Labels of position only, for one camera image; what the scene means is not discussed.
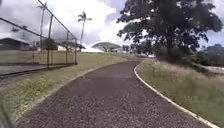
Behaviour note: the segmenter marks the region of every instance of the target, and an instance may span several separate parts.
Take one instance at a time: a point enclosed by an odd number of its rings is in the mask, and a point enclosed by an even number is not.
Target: grass
[[[68,53],[68,63],[74,62],[74,52]],[[47,51],[0,51],[1,63],[47,63]],[[50,51],[50,63],[66,63],[66,51]]]
[[[224,76],[147,59],[137,68],[143,80],[177,104],[224,127]]]
[[[0,83],[3,104],[15,122],[47,96],[65,85],[68,81],[106,65],[126,61],[127,59],[105,54],[79,53],[77,66],[58,70],[23,75]]]

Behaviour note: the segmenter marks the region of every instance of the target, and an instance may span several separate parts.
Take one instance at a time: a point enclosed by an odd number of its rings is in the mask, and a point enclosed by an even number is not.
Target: road edge
[[[152,86],[150,86],[148,83],[146,83],[137,73],[137,68],[140,66],[139,63],[135,68],[134,68],[134,73],[137,76],[137,78],[143,83],[145,84],[148,88],[150,88],[152,91],[154,91],[157,95],[159,95],[160,97],[162,97],[163,99],[165,99],[166,101],[168,101],[169,103],[171,103],[173,106],[175,106],[177,109],[181,110],[182,112],[194,117],[196,120],[204,123],[205,125],[211,127],[211,128],[220,128],[219,126],[203,119],[202,117],[198,116],[197,114],[191,112],[190,110],[187,110],[186,108],[176,104],[175,102],[173,102],[171,99],[169,99],[168,97],[164,96],[163,94],[161,94],[159,91],[157,91],[155,88],[153,88]]]

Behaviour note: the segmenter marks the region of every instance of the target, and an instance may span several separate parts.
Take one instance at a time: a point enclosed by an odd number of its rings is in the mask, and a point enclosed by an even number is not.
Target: white cloud
[[[116,20],[109,23],[99,33],[99,37],[102,41],[113,42],[119,45],[130,44],[130,41],[123,41],[122,38],[118,37],[118,31],[125,26],[125,23],[116,23]]]
[[[87,44],[104,40],[100,38],[102,37],[100,33],[110,28],[105,23],[106,17],[116,13],[115,8],[98,0],[47,0],[47,3],[50,10],[77,38],[80,38],[82,30],[82,22],[78,22],[78,15],[84,11],[88,17],[93,19],[85,25],[83,42]],[[0,9],[0,16],[19,25],[26,25],[29,29],[39,33],[41,10],[37,8],[38,5],[37,0],[4,0]],[[49,13],[45,12],[45,36],[48,33],[49,19]],[[8,27],[5,27],[5,25],[5,23],[0,22],[0,28],[4,28],[2,31],[10,33],[12,26],[8,25]],[[66,37],[66,31],[55,21],[53,21],[52,33],[58,34],[60,37]],[[117,38],[116,34],[110,35],[110,38],[113,37]]]

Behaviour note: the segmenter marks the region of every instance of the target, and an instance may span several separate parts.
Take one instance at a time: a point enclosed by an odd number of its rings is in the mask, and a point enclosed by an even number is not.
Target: building
[[[0,51],[3,50],[30,50],[30,44],[22,39],[5,37],[0,39]]]

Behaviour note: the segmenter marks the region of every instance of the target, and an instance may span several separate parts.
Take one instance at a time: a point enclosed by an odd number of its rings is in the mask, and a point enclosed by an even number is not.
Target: paved path
[[[46,99],[18,128],[207,128],[177,110],[134,75],[138,62],[107,66]]]

